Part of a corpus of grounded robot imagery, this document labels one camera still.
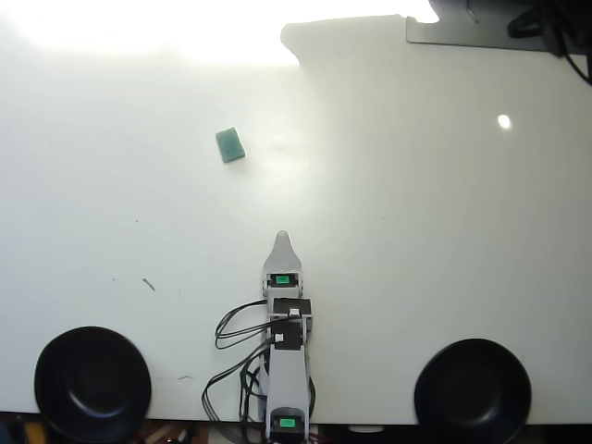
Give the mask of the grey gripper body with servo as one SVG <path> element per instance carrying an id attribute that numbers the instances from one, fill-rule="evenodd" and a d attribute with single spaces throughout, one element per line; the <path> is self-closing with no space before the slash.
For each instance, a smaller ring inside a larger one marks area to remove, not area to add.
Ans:
<path id="1" fill-rule="evenodd" d="M 301 298 L 302 276 L 296 271 L 263 274 L 265 298 Z"/>

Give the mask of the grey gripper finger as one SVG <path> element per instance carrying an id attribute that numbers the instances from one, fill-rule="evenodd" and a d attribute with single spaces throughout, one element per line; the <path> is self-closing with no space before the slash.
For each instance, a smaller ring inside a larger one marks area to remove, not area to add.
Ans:
<path id="1" fill-rule="evenodd" d="M 301 272 L 302 262 L 294 252 L 286 230 L 277 233 L 273 248 L 265 260 L 265 272 Z"/>

